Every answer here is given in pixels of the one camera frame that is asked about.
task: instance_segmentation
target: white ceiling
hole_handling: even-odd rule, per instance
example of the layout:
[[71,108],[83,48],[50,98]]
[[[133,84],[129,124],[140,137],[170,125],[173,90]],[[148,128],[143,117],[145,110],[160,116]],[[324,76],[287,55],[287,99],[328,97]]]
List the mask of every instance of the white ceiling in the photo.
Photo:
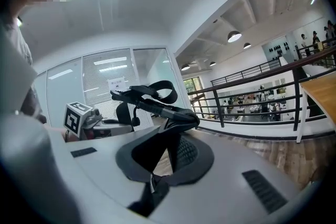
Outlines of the white ceiling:
[[65,44],[119,29],[165,29],[169,0],[72,0],[28,7],[22,34],[35,60]]
[[[195,60],[207,60],[206,68],[211,61],[221,62],[237,54],[233,49],[235,43],[227,42],[227,35],[232,30],[244,32],[271,16],[279,16],[302,6],[309,6],[311,0],[237,0],[221,17],[205,29],[177,57],[179,66]],[[182,74],[196,72],[197,68],[182,71]]]

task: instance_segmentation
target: glass partition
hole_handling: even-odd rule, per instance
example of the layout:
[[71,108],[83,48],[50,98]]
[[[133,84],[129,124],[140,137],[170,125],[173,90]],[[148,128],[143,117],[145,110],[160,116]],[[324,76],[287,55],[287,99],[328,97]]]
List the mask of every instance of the glass partition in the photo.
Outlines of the glass partition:
[[[105,118],[117,119],[115,110],[120,104],[119,101],[111,99],[108,80],[121,79],[125,82],[126,88],[140,84],[135,75],[129,49],[83,57],[82,76],[86,104],[98,108]],[[134,105],[128,104],[128,107],[133,117]],[[137,117],[140,119],[140,126],[134,127],[136,131],[152,126],[146,111],[137,110]]]
[[47,72],[43,72],[34,81],[34,87],[37,93],[37,98],[40,103],[42,114],[47,118],[47,123],[50,124],[47,106],[47,90],[46,90]]
[[[169,80],[173,83],[178,98],[172,105],[184,108],[182,96],[177,80],[165,49],[140,49],[134,50],[136,67],[140,83],[150,85],[160,80]],[[167,96],[170,90],[161,90],[159,94]]]
[[85,103],[81,76],[81,58],[48,70],[46,92],[52,127],[63,127],[67,103]]

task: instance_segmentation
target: white wall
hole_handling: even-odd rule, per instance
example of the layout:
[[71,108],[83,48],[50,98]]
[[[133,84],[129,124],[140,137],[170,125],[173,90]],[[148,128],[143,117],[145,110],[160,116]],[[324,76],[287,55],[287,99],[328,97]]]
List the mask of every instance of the white wall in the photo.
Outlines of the white wall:
[[317,36],[319,37],[320,41],[326,39],[326,32],[324,31],[324,27],[327,26],[327,21],[329,20],[328,17],[322,17],[317,19],[309,24],[303,25],[302,27],[294,30],[292,33],[295,37],[296,43],[298,44],[299,49],[302,43],[301,35],[304,34],[307,37],[306,43],[307,46],[313,44],[313,31],[317,32]]
[[103,50],[129,47],[164,47],[169,44],[166,32],[161,31],[119,31],[92,36],[62,46],[33,62],[38,73],[71,59]]
[[144,68],[138,68],[139,80],[142,85],[149,85],[147,71]]
[[283,45],[284,43],[288,42],[287,38],[285,36],[277,38],[269,43],[264,44],[263,50],[266,55],[267,61],[271,61],[278,57],[277,50],[279,49],[274,49],[274,46],[280,46],[280,49],[282,50],[282,54],[290,54],[290,50],[286,50],[285,46]]
[[315,76],[317,74],[326,72],[328,69],[330,69],[330,68],[325,68],[325,67],[321,67],[321,66],[313,66],[313,65],[306,65],[302,68],[305,71],[305,73],[310,75],[310,76]]
[[267,58],[262,46],[254,46],[224,62],[217,63],[213,66],[212,72],[208,73],[208,78],[218,79],[264,62],[267,62]]

